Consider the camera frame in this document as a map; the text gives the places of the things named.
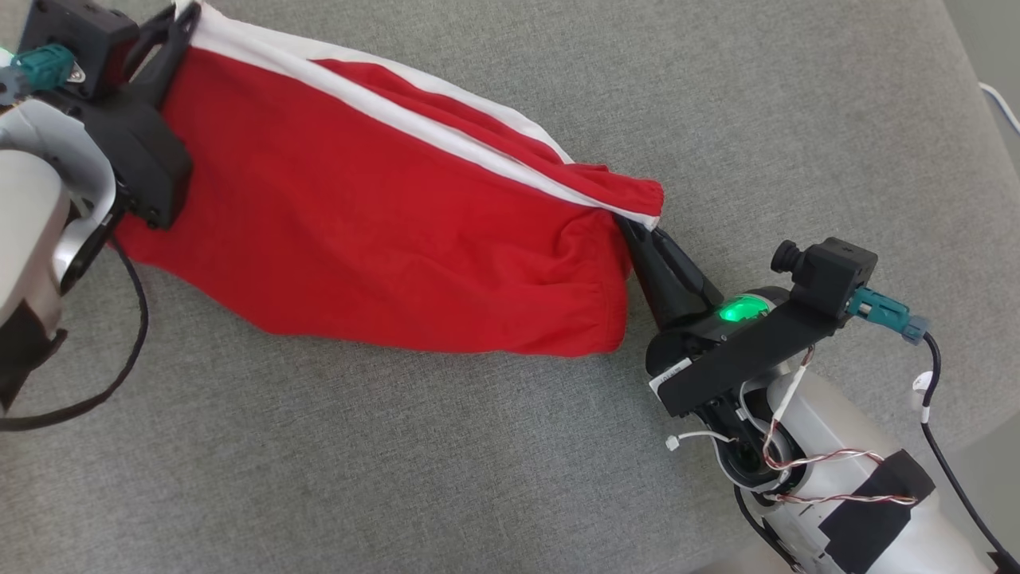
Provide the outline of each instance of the teal connector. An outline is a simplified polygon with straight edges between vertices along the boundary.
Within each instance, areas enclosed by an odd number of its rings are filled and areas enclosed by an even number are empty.
[[[67,83],[74,69],[74,54],[59,44],[50,44],[14,56],[10,65],[24,74],[31,91],[53,90]]]
[[[896,300],[861,286],[850,300],[847,313],[868,323],[881,325],[900,333],[912,346],[921,343],[928,332],[928,320],[910,315],[910,308]]]

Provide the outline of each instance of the wire connector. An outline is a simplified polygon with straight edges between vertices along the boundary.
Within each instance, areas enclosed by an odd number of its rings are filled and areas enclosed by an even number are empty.
[[[53,90],[67,83],[74,69],[74,54],[59,44],[50,44],[14,56],[0,76],[5,101],[23,98],[32,92]]]
[[[847,313],[860,317],[868,323],[891,329],[900,333],[905,342],[915,347],[921,344],[924,334],[928,332],[927,319],[910,315],[910,308],[868,290],[867,286],[861,286],[854,293]]]

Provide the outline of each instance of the green light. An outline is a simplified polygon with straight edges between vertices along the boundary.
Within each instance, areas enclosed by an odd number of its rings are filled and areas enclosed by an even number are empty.
[[[738,323],[754,319],[763,313],[768,313],[768,304],[758,298],[741,296],[723,304],[719,310],[719,318],[730,323]]]

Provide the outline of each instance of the black cable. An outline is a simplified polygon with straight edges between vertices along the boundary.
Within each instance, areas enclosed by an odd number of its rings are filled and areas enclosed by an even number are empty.
[[[779,558],[786,563],[786,566],[789,566],[790,570],[794,572],[804,572],[804,570],[801,569],[801,565],[797,562],[797,559],[786,552],[786,549],[782,547],[774,535],[770,534],[764,526],[758,524],[758,521],[751,516],[751,511],[748,510],[748,504],[744,501],[744,494],[741,492],[741,487],[735,484],[733,485],[733,497],[736,498],[736,506],[740,507],[741,514],[744,515],[744,519],[747,520],[748,524],[751,525],[751,528],[753,528],[754,531],[761,536],[762,540],[765,540],[765,543],[775,551],[775,554],[779,555]]]
[[[128,270],[129,276],[131,276],[132,284],[135,285],[135,294],[138,296],[138,309],[139,309],[139,326],[138,326],[138,336],[135,340],[135,346],[132,348],[131,355],[128,356],[128,362],[124,363],[123,369],[120,370],[120,374],[117,378],[110,383],[110,386],[106,387],[106,390],[93,397],[87,399],[76,405],[71,405],[70,407],[65,407],[63,409],[53,411],[52,413],[47,413],[45,415],[37,415],[35,417],[20,417],[16,419],[0,419],[0,432],[19,432],[41,429],[43,427],[49,427],[52,425],[64,423],[73,418],[81,417],[89,411],[92,411],[96,407],[99,407],[106,402],[113,394],[120,387],[120,385],[131,374],[132,370],[135,368],[135,362],[138,361],[139,355],[142,353],[142,347],[145,345],[145,336],[149,332],[149,304],[145,299],[145,290],[142,286],[142,279],[138,276],[138,271],[135,270],[135,265],[132,264],[131,259],[128,258],[128,254],[124,253],[123,248],[120,243],[117,242],[115,237],[110,237],[110,245],[117,252],[120,257],[120,262],[123,263],[124,268]]]
[[[925,409],[931,407],[931,398],[935,395],[935,387],[938,385],[938,377],[942,373],[942,354],[938,351],[938,345],[935,343],[935,338],[931,336],[931,333],[924,334],[924,343],[928,344],[928,349],[931,350],[931,382],[928,383],[928,390],[924,393],[924,401],[921,405]],[[1012,572],[1020,572],[1020,564],[1017,564],[1016,559],[1006,552],[1003,547],[1002,542],[996,538],[996,535],[991,533],[991,530],[984,524],[981,517],[977,514],[977,510],[974,505],[971,504],[970,499],[963,491],[963,486],[960,485],[960,481],[957,480],[955,474],[953,474],[953,469],[950,468],[950,464],[946,461],[946,457],[942,455],[941,449],[938,448],[938,443],[935,441],[934,435],[931,434],[931,428],[928,427],[927,421],[921,422],[921,431],[924,433],[924,438],[928,440],[928,446],[931,447],[931,452],[935,454],[935,460],[938,461],[938,466],[942,467],[942,472],[946,473],[946,478],[950,480],[950,484],[953,489],[956,490],[957,497],[960,498],[960,502],[963,503],[963,508],[967,509],[967,514],[977,525],[977,529],[984,534],[984,537],[988,539],[991,543],[991,547],[996,549],[999,553],[1000,558],[1003,562],[1008,564],[1012,569]]]

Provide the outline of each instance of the gray upholstery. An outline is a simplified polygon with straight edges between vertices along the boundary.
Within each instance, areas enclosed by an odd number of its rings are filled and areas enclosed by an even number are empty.
[[[0,4],[0,44],[27,4]],[[116,5],[141,18],[160,4]],[[784,238],[863,244],[880,255],[875,289],[942,345],[946,446],[1020,407],[1020,184],[940,2],[217,7],[420,67],[522,110],[578,160],[662,180],[662,226],[726,293],[783,282],[768,262]],[[622,349],[565,361],[273,337],[142,274],[153,327],[122,390],[0,437],[4,572],[685,572],[752,536],[710,446],[664,448],[697,425],[645,384],[654,326],[634,281]],[[109,253],[66,325],[14,414],[119,369],[137,312]],[[927,365],[863,325],[815,363],[917,452],[908,389]]]

